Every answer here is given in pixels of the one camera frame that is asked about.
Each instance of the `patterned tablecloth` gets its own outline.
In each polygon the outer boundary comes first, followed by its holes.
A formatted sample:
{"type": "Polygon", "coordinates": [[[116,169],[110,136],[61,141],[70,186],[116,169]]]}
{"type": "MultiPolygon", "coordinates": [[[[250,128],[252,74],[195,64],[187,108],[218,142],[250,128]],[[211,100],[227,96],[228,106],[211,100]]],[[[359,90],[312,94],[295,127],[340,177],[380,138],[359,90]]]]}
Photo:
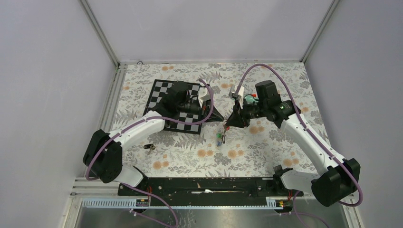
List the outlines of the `patterned tablecloth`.
{"type": "MultiPolygon", "coordinates": [[[[225,117],[233,100],[228,93],[252,64],[129,65],[115,114],[113,129],[142,116],[154,79],[197,82],[205,79],[214,89],[214,105],[225,117]]],[[[305,67],[302,63],[273,63],[288,84],[299,108],[312,127],[328,141],[305,67]]],[[[256,67],[247,75],[245,94],[255,93],[255,84],[276,83],[282,100],[288,95],[271,71],[256,67]]],[[[149,177],[269,177],[282,165],[298,171],[316,172],[309,158],[283,131],[265,118],[251,120],[249,128],[231,128],[226,143],[216,146],[222,123],[204,123],[200,135],[161,131],[124,152],[123,161],[149,177]],[[143,149],[153,143],[154,151],[143,149]]]]}

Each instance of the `black and white checkered board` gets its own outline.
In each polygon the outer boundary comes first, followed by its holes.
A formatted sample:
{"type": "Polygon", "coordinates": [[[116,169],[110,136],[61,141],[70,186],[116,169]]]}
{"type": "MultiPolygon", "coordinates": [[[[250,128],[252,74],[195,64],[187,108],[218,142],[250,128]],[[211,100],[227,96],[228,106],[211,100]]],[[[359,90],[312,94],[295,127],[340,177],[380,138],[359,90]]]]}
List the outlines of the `black and white checkered board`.
{"type": "MultiPolygon", "coordinates": [[[[148,97],[147,104],[145,106],[145,115],[151,108],[153,108],[157,103],[160,102],[162,95],[166,93],[166,90],[172,86],[173,81],[167,80],[154,80],[153,87],[151,88],[150,96],[148,97]]],[[[195,96],[193,99],[197,99],[197,94],[199,94],[200,85],[197,83],[187,83],[189,88],[189,93],[191,96],[195,96]]],[[[198,115],[179,113],[179,120],[183,122],[197,122],[199,120],[198,115]]],[[[172,132],[182,132],[191,134],[200,134],[202,130],[201,125],[184,125],[181,123],[172,123],[171,126],[165,128],[166,131],[172,132]]]]}

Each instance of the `table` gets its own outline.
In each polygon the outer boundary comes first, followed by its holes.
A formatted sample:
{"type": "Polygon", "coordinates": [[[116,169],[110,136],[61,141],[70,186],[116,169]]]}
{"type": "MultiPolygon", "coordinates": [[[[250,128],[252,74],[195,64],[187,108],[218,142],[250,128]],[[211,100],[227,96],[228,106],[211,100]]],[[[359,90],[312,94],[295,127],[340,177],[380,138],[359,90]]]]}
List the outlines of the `table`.
{"type": "MultiPolygon", "coordinates": [[[[197,82],[205,79],[214,89],[214,105],[228,118],[233,100],[228,96],[252,63],[128,65],[115,113],[113,129],[143,115],[155,79],[197,82]]],[[[328,137],[302,63],[268,63],[286,81],[297,105],[319,135],[328,137]]],[[[245,94],[255,93],[255,84],[276,83],[282,100],[288,95],[271,71],[256,67],[247,75],[245,94]]],[[[217,146],[216,133],[222,123],[204,123],[200,135],[161,131],[124,152],[123,162],[149,177],[270,177],[282,165],[298,171],[316,172],[309,158],[283,131],[265,118],[251,120],[249,128],[232,127],[226,143],[217,146]],[[154,151],[143,149],[153,143],[154,151]]]]}

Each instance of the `metal beam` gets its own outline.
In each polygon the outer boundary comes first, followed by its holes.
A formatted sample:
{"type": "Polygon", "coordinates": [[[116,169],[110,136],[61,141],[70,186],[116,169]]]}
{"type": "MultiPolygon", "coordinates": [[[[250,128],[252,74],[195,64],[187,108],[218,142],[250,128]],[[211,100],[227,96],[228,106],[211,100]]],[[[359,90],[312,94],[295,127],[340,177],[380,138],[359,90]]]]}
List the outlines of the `metal beam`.
{"type": "Polygon", "coordinates": [[[323,30],[325,29],[326,25],[328,24],[330,18],[332,17],[333,13],[335,12],[338,4],[341,2],[341,0],[333,0],[332,3],[330,4],[329,9],[327,9],[327,12],[325,16],[323,17],[322,22],[320,23],[319,27],[316,30],[316,33],[314,37],[312,38],[311,42],[308,45],[307,50],[305,51],[304,55],[300,59],[300,62],[306,63],[309,55],[311,54],[313,48],[315,47],[317,40],[319,39],[320,35],[322,34],[323,30]]]}
{"type": "Polygon", "coordinates": [[[81,3],[81,6],[83,7],[89,21],[91,22],[92,27],[94,28],[96,34],[98,35],[99,40],[101,41],[102,45],[105,48],[105,51],[107,52],[109,58],[113,62],[115,67],[119,67],[119,60],[116,57],[115,52],[113,51],[110,43],[106,39],[106,36],[104,32],[102,31],[101,27],[99,26],[98,21],[96,20],[96,17],[94,13],[91,10],[90,5],[88,4],[87,0],[79,0],[81,3]]]}

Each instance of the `flower pattern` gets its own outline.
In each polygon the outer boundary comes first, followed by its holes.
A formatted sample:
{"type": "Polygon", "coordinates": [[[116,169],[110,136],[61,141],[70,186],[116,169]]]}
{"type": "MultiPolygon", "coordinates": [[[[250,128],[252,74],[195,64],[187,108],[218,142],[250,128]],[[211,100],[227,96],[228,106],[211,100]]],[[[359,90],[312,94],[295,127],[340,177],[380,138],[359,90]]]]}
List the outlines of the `flower pattern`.
{"type": "MultiPolygon", "coordinates": [[[[214,90],[214,105],[228,118],[233,100],[228,96],[252,64],[163,64],[129,65],[115,113],[113,129],[141,117],[155,79],[197,82],[205,79],[214,90]]],[[[297,105],[314,130],[328,142],[305,67],[302,63],[270,64],[285,80],[297,105]]],[[[255,84],[276,83],[283,100],[288,95],[281,82],[264,67],[256,67],[245,78],[246,94],[255,94],[255,84]]],[[[217,146],[216,134],[222,123],[204,123],[201,134],[161,131],[142,140],[155,150],[135,145],[123,154],[123,162],[134,165],[150,177],[269,177],[282,165],[298,171],[316,172],[309,158],[290,136],[265,120],[251,120],[249,128],[230,128],[226,143],[217,146]]]]}

